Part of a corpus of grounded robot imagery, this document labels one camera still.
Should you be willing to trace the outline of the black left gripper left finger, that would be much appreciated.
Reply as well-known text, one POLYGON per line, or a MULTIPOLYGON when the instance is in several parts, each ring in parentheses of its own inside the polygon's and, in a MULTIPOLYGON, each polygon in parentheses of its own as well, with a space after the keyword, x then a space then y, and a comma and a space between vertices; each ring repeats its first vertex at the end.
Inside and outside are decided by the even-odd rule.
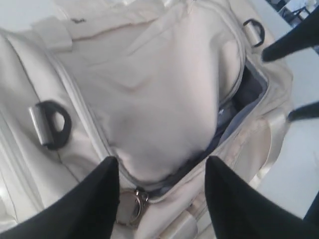
POLYGON ((2 239, 109 239, 119 206, 119 165, 106 157, 81 183, 2 239))

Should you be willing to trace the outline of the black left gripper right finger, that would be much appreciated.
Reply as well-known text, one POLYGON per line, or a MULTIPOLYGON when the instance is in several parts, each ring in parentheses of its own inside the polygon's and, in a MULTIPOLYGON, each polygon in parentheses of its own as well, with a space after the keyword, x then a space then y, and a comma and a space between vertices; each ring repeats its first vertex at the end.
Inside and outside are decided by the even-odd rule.
POLYGON ((318 196, 301 219, 257 192, 217 156, 206 161, 204 191, 218 239, 319 237, 318 196))

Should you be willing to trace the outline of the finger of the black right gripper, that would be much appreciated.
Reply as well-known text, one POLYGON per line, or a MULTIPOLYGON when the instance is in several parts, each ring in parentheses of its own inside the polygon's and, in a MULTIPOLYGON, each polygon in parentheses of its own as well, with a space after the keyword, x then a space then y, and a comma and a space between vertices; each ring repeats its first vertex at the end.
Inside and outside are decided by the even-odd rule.
POLYGON ((312 120, 319 118, 319 102, 302 105, 291 110, 288 114, 288 122, 292 123, 301 120, 312 120))
POLYGON ((318 44, 319 8, 317 7, 300 24, 266 47, 261 54, 262 61, 273 62, 295 52, 317 46, 318 44))

